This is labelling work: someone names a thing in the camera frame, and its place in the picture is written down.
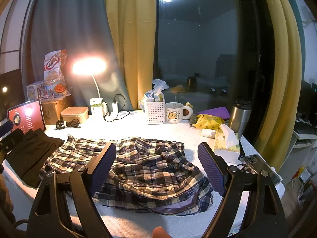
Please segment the person's fingertip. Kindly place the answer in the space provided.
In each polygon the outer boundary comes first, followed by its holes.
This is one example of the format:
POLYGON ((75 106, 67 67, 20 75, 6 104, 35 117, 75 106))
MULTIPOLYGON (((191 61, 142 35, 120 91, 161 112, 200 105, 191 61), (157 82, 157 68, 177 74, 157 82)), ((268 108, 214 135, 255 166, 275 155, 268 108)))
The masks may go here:
POLYGON ((158 226, 152 232, 152 238, 172 238, 163 227, 158 226))

